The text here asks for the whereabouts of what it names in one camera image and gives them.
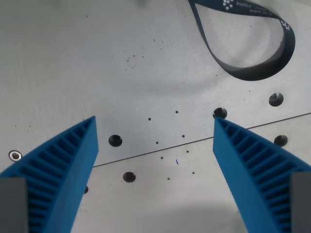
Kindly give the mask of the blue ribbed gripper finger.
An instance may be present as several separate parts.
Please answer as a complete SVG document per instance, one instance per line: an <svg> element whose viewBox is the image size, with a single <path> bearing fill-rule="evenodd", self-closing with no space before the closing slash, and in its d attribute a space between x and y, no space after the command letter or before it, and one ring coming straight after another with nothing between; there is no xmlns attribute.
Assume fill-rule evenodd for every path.
<svg viewBox="0 0 311 233"><path fill-rule="evenodd" d="M99 152L92 116L10 165L2 178L24 178L30 233L69 233Z"/></svg>
<svg viewBox="0 0 311 233"><path fill-rule="evenodd" d="M309 164L220 117L214 119L213 152L248 232L310 232Z"/></svg>

